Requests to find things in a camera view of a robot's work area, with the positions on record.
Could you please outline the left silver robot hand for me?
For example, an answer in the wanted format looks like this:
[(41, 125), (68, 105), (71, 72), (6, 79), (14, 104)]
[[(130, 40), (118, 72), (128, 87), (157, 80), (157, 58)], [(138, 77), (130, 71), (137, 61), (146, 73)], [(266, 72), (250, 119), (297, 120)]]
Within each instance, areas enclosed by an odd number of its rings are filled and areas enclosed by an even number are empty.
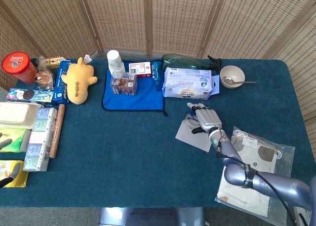
[[(8, 146), (11, 143), (12, 143), (12, 139), (6, 139), (6, 140), (2, 141), (0, 143), (0, 149), (2, 150), (4, 147)], [(11, 182), (13, 182), (13, 180), (19, 174), (20, 167), (21, 167), (21, 164), (19, 162), (14, 165), (12, 173), (0, 181), (1, 188), (3, 188), (4, 186), (8, 185)]]

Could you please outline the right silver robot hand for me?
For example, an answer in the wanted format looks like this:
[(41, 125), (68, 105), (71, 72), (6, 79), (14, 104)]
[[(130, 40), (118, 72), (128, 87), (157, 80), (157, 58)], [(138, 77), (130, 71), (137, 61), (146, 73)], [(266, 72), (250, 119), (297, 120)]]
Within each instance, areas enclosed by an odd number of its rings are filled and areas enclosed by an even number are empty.
[(212, 131), (222, 128), (222, 122), (215, 110), (212, 110), (202, 103), (187, 103), (187, 106), (193, 111), (196, 120), (199, 122), (199, 127), (192, 130), (193, 134), (210, 134)]

